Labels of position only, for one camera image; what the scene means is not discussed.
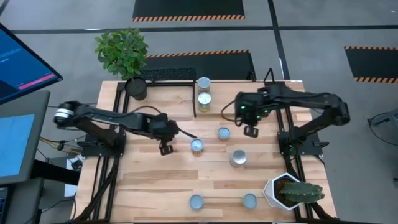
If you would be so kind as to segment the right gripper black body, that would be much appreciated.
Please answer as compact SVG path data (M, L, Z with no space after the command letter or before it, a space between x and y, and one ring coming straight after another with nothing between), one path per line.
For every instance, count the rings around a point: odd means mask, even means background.
M239 92L234 101L235 118L248 126L257 126L272 111L274 96L266 92Z

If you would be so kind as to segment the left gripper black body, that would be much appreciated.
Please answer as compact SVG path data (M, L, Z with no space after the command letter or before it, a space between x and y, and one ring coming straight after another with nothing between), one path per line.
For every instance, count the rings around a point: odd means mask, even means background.
M168 118L166 113L161 113L149 118L148 131L151 139L167 144L179 133L176 121Z

